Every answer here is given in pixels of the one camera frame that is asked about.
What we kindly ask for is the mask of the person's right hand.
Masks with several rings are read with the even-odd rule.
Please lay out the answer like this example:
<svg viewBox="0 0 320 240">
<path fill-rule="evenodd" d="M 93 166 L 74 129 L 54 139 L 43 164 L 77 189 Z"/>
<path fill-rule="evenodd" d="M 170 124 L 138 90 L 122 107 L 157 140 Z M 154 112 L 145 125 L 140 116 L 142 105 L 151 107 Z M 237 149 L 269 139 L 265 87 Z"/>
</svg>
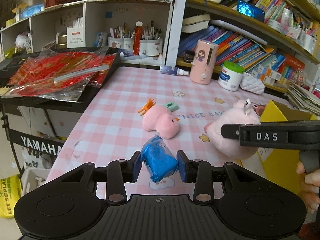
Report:
<svg viewBox="0 0 320 240">
<path fill-rule="evenodd" d="M 318 211 L 319 208 L 319 186 L 320 170 L 307 174 L 301 161 L 297 164 L 297 173 L 300 175 L 300 197 L 310 213 Z"/>
</svg>

